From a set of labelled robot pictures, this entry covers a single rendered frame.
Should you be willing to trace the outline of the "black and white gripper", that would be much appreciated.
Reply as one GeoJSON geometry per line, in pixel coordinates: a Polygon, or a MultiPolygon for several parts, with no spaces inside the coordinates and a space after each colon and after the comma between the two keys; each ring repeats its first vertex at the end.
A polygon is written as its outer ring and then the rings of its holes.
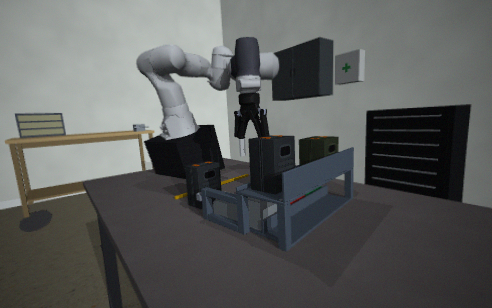
{"type": "Polygon", "coordinates": [[[246,155],[245,133],[246,133],[249,119],[253,122],[258,137],[270,136],[268,122],[267,122],[267,109],[261,109],[259,107],[259,103],[260,103],[259,93],[239,94],[239,104],[241,107],[240,110],[234,111],[234,115],[235,115],[234,136],[239,139],[240,156],[246,155]],[[260,114],[260,118],[258,114],[260,114]]]}

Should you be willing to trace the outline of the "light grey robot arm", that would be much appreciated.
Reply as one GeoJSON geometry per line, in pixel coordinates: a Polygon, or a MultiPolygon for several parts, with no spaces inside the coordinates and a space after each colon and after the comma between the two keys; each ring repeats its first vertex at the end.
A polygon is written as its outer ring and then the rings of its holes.
{"type": "Polygon", "coordinates": [[[238,38],[235,55],[232,54],[225,46],[215,47],[211,64],[203,57],[183,52],[177,45],[159,46],[139,55],[137,68],[156,89],[163,106],[163,121],[160,126],[163,134],[159,134],[162,138],[169,140],[184,137],[200,128],[189,111],[182,87],[170,74],[206,77],[209,82],[212,81],[210,86],[218,91],[229,88],[231,77],[236,80],[236,91],[240,94],[258,93],[261,90],[261,80],[273,80],[278,74],[278,57],[272,52],[260,53],[258,41],[254,37],[238,38]],[[259,79],[260,89],[251,88],[259,87],[259,79]]]}

